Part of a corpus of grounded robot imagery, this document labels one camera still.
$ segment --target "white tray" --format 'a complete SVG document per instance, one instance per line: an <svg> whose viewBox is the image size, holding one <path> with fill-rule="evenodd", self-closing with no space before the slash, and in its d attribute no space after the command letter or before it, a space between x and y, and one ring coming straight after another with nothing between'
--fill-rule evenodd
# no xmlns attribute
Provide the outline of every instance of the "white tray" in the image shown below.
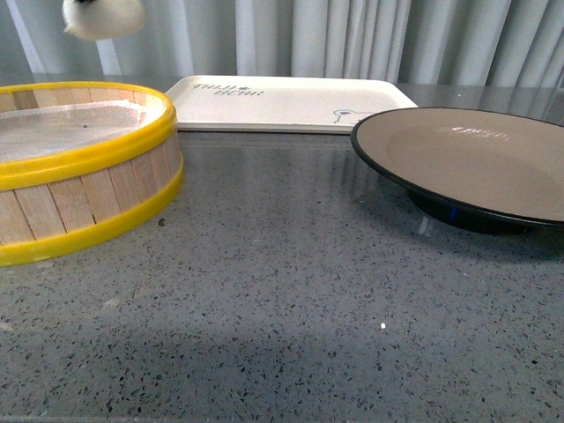
<svg viewBox="0 0 564 423"><path fill-rule="evenodd" d="M179 130L351 132L374 113L417 105L388 82L195 76L168 90Z"/></svg>

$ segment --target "countertop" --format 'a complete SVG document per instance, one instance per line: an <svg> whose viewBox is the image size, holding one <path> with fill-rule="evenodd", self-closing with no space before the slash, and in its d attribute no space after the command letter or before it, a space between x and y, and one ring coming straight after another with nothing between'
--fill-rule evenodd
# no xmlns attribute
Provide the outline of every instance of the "countertop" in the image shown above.
<svg viewBox="0 0 564 423"><path fill-rule="evenodd" d="M564 116L561 91L399 87ZM153 219L0 268L0 421L562 418L562 230L447 226L346 136L180 140L186 182Z"/></svg>

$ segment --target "black plate base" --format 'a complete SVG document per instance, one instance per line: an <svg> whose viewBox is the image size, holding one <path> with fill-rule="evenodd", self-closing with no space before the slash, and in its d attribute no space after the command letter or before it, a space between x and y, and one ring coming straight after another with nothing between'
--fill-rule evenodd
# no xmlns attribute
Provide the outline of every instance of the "black plate base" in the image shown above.
<svg viewBox="0 0 564 423"><path fill-rule="evenodd" d="M534 229L534 226L493 219L471 211L457 209L413 191L408 192L410 199L423 212L447 225L460 229L490 235L523 234Z"/></svg>

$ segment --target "wooden slat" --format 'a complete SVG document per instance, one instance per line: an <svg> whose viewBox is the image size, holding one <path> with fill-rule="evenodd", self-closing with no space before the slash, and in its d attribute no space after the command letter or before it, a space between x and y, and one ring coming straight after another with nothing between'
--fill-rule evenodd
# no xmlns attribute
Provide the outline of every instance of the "wooden slat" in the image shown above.
<svg viewBox="0 0 564 423"><path fill-rule="evenodd" d="M167 157L165 156L165 147L163 144L157 145L149 151L151 158L152 173L155 176L157 189L165 188L170 181L170 173L168 172Z"/></svg>
<svg viewBox="0 0 564 423"><path fill-rule="evenodd" d="M18 199L12 190L0 191L0 241L3 245L33 241Z"/></svg>
<svg viewBox="0 0 564 423"><path fill-rule="evenodd" d="M135 172L135 180L139 188L139 195L141 200L151 198L157 193L157 183L155 182L154 175L152 174L151 158L149 153L141 154L140 156L131 159L133 171Z"/></svg>
<svg viewBox="0 0 564 423"><path fill-rule="evenodd" d="M80 178L51 182L49 188L67 232L94 224L92 211Z"/></svg>
<svg viewBox="0 0 564 423"><path fill-rule="evenodd" d="M56 97L57 106L66 106L67 104L75 104L72 88L58 88L53 90Z"/></svg>
<svg viewBox="0 0 564 423"><path fill-rule="evenodd" d="M139 188L135 180L135 172L129 160L112 166L109 169L109 174L112 178L117 202L122 212L141 203Z"/></svg>
<svg viewBox="0 0 564 423"><path fill-rule="evenodd" d="M49 108L56 106L56 96L54 90L33 90L37 106L40 108Z"/></svg>
<svg viewBox="0 0 564 423"><path fill-rule="evenodd" d="M108 90L106 88L89 88L92 101L108 101Z"/></svg>
<svg viewBox="0 0 564 423"><path fill-rule="evenodd" d="M96 222L113 218L120 214L120 205L115 196L112 180L107 169L81 176L86 197Z"/></svg>
<svg viewBox="0 0 564 423"><path fill-rule="evenodd" d="M64 226L47 185L15 189L36 239L64 234Z"/></svg>
<svg viewBox="0 0 564 423"><path fill-rule="evenodd" d="M18 110L39 107L33 91L16 91L13 95Z"/></svg>
<svg viewBox="0 0 564 423"><path fill-rule="evenodd" d="M135 91L133 93L133 96L135 97L135 102L138 105L144 106L145 104L147 104L147 94Z"/></svg>
<svg viewBox="0 0 564 423"><path fill-rule="evenodd" d="M181 165L181 151L178 143L178 134L173 132L164 142L165 156L167 157L168 172L172 178Z"/></svg>
<svg viewBox="0 0 564 423"><path fill-rule="evenodd" d="M114 88L107 89L108 100L123 100L120 90Z"/></svg>
<svg viewBox="0 0 564 423"><path fill-rule="evenodd" d="M92 103L92 95L88 88L71 88L71 90L77 104Z"/></svg>
<svg viewBox="0 0 564 423"><path fill-rule="evenodd" d="M12 112L16 110L16 104L11 93L0 94L0 112Z"/></svg>
<svg viewBox="0 0 564 423"><path fill-rule="evenodd" d="M135 103L135 95L131 90L120 90L120 96L123 100L129 100L132 103Z"/></svg>

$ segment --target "black plate rim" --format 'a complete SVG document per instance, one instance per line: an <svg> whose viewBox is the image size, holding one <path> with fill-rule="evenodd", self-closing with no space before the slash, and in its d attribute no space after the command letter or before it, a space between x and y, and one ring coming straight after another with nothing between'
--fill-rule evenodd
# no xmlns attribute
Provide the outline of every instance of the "black plate rim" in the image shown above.
<svg viewBox="0 0 564 423"><path fill-rule="evenodd" d="M351 131L351 144L352 144L353 150L360 156L360 158L365 163L367 163L371 168L373 168L376 172L378 172L382 176L385 176L386 178L392 180L393 182L397 183L400 186L403 186L404 188L406 188L408 190L411 190L411 191L413 191L417 194L420 194L424 197L436 200L436 201L438 201L442 204L446 204L448 206L456 207L456 208L459 208L461 210L466 210L468 212L474 212L478 215L481 215L481 216L484 216L484 217L487 217L487 218L498 219L498 220L502 220L502 221L509 222L509 223L517 223L517 224L520 224L520 225L541 226L541 227L564 226L564 220L538 219L538 218L532 218L530 216L519 216L519 215L515 215L515 214L505 213L503 211L491 210L491 209L479 207L477 205L473 205L473 204L470 204L470 203L466 203L464 201L456 200L454 198L444 196L443 194L440 194L438 192L434 192L430 189L420 187L419 185L417 185L413 182L409 182L406 179L402 178L401 176L390 172L387 168L379 165L375 160L370 158L364 152L362 147L360 147L360 143L359 143L359 140L358 140L358 137L357 137L357 133L358 133L360 126L365 121L372 119L372 118L379 116L379 115L386 115L388 113L395 113L395 112L399 112L399 111L421 110L421 109L463 110L463 111L468 111L468 112L480 112L480 113L488 113L488 114L493 114L493 115L505 115L505 116L511 116L511 117L515 117L515 118L518 118L518 119L525 119L525 120L533 121L533 122L541 122L541 123L544 123L544 124L547 124L547 125L556 126L558 128L564 128L564 127L557 125L555 123L545 122L545 121L541 121L539 119L534 119L534 118L531 118L531 117L512 115L512 114L509 114L509 113L502 113L502 112L494 112L494 111L491 111L491 110L478 110L478 109L473 109L473 108L442 108L442 107L397 108L397 109L393 109L393 110L386 110L386 111L383 111L383 112L380 112L380 113L375 113L375 114L367 116L367 117L363 118L362 120L360 120L359 122L357 122L354 125L354 127L352 128L352 131Z"/></svg>

